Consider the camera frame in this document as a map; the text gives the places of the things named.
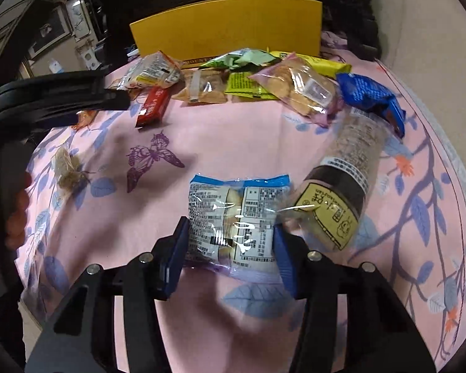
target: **orange flower print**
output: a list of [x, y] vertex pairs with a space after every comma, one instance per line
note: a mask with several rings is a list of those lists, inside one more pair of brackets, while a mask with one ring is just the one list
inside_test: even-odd
[[445, 332], [450, 332], [456, 325], [457, 307], [447, 312], [447, 322], [445, 323]]
[[406, 157], [401, 154], [396, 155], [395, 161], [397, 163], [397, 168], [400, 169], [402, 174], [404, 174], [406, 177], [412, 177], [414, 175], [414, 168], [411, 165], [411, 161]]

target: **small plastic wrapper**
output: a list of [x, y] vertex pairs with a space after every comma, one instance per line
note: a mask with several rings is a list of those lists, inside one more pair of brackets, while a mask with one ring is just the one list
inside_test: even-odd
[[290, 189], [288, 175], [220, 181], [196, 175], [188, 197], [187, 260], [233, 278], [278, 283], [272, 252], [276, 214], [267, 211]]
[[169, 88], [181, 77], [182, 63], [163, 52], [149, 54], [138, 61], [121, 79], [118, 89], [146, 88], [158, 85]]
[[[277, 58], [285, 58], [289, 52], [269, 52]], [[316, 58], [314, 56], [307, 56], [306, 54], [296, 53], [297, 57], [303, 58], [309, 65], [316, 70], [319, 74], [326, 77], [336, 79], [338, 73], [350, 73], [352, 66], [348, 63], [338, 63], [324, 58]]]
[[153, 86], [140, 109], [135, 127], [141, 128], [161, 122], [170, 99], [171, 94], [168, 89]]
[[291, 53], [280, 63], [250, 76], [270, 93], [303, 116], [326, 126], [328, 115], [337, 111], [336, 86]]
[[185, 88], [172, 96], [188, 103], [222, 104], [227, 101], [223, 73], [218, 70], [183, 70]]
[[248, 66], [249, 64], [253, 64], [254, 66], [266, 66], [274, 60], [276, 60], [276, 57], [265, 51], [244, 48], [209, 60], [207, 63], [202, 64], [200, 68], [211, 67], [235, 70]]
[[343, 250], [364, 214], [390, 125], [375, 114], [351, 108], [337, 138], [298, 189], [282, 201], [279, 215], [297, 219], [302, 229], [329, 250]]
[[336, 79], [347, 105], [375, 113], [394, 127], [399, 138], [404, 137], [405, 111], [386, 86], [359, 74], [338, 74]]
[[252, 76], [252, 72], [250, 71], [231, 73], [228, 77], [225, 94], [246, 98], [278, 99], [257, 81], [251, 80], [250, 76]]
[[78, 115], [78, 123], [75, 125], [71, 126], [76, 132], [78, 130], [81, 130], [87, 126], [90, 126], [95, 119], [95, 116], [97, 116], [98, 111], [79, 111], [77, 113]]
[[53, 171], [63, 196], [75, 192], [86, 183], [86, 176], [79, 168], [78, 158], [75, 155], [71, 157], [66, 147], [59, 147], [53, 158]]

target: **red snack package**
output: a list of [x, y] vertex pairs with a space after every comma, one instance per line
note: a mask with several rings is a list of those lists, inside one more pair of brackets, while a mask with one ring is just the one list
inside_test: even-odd
[[140, 128], [156, 121], [162, 121], [162, 117], [164, 116], [170, 99], [171, 95], [169, 94], [169, 90], [157, 85], [153, 86], [138, 114], [135, 127]]

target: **yellow box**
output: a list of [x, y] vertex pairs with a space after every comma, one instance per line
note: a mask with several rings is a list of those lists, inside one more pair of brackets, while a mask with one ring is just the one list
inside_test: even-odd
[[319, 55], [316, 0], [209, 0], [130, 24], [140, 54], [158, 50], [196, 67], [240, 48]]

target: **purple butterfly print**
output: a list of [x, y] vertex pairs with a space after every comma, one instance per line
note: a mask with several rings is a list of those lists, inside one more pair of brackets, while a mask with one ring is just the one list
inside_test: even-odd
[[166, 160], [175, 167], [185, 168], [185, 164], [171, 150], [166, 148], [169, 145], [169, 139], [163, 132], [154, 135], [150, 142], [152, 143], [150, 148], [137, 145], [132, 147], [131, 152], [126, 156], [129, 157], [128, 164], [130, 165], [127, 174], [128, 193], [137, 187], [138, 180], [152, 167], [153, 163], [161, 159]]

